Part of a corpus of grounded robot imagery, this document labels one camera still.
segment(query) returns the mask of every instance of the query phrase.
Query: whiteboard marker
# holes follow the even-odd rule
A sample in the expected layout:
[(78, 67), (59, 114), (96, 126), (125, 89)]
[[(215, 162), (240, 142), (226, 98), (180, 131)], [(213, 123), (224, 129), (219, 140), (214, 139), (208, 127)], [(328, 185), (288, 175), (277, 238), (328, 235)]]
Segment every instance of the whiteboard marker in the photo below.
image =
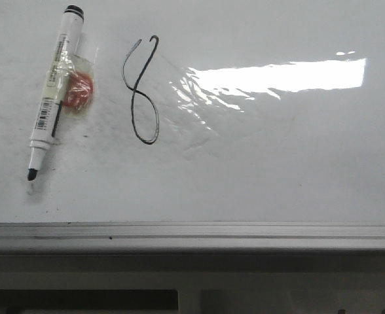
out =
[(34, 180), (37, 176), (43, 158), (54, 142), (54, 135), (69, 82), (69, 73), (57, 69), (57, 66), (62, 56), (75, 53), (82, 25), (82, 9), (75, 5), (69, 5), (62, 16), (56, 51), (54, 52), (51, 68), (43, 88), (43, 98), (30, 138), (31, 160), (28, 166), (29, 181)]

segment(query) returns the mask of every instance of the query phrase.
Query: metal ledge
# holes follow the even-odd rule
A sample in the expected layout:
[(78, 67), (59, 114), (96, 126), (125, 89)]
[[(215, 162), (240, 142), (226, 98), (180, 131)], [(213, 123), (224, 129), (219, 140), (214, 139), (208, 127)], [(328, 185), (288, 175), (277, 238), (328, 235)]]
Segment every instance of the metal ledge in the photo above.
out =
[(385, 253), (385, 225), (0, 224), (0, 254)]

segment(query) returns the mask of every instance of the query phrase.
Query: white surface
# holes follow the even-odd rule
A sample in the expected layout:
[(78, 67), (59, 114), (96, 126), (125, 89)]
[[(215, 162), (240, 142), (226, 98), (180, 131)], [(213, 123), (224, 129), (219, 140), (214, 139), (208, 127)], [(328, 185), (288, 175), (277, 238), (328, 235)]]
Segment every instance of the white surface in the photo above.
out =
[[(79, 54), (98, 89), (84, 117), (61, 117), (30, 186), (28, 139), (68, 4), (84, 10)], [(120, 67), (144, 39), (134, 83), (154, 34), (139, 87), (161, 118), (149, 147)], [(154, 220), (385, 224), (385, 2), (0, 1), (0, 222)]]

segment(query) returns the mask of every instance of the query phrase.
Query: black marker tip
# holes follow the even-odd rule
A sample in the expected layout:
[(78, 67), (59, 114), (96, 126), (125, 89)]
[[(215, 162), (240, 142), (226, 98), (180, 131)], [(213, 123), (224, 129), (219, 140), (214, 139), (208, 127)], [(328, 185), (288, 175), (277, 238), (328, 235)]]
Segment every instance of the black marker tip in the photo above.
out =
[(37, 176), (37, 171), (38, 170), (35, 170), (33, 168), (28, 169), (28, 181), (32, 181), (33, 179), (35, 179), (35, 177)]

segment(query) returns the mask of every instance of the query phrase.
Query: red object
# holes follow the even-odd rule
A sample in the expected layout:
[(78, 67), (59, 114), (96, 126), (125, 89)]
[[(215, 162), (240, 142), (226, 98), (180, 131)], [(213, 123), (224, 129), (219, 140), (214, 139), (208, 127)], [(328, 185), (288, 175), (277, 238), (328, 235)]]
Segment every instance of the red object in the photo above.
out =
[(93, 91), (94, 83), (87, 74), (72, 73), (63, 106), (81, 109), (86, 105)]

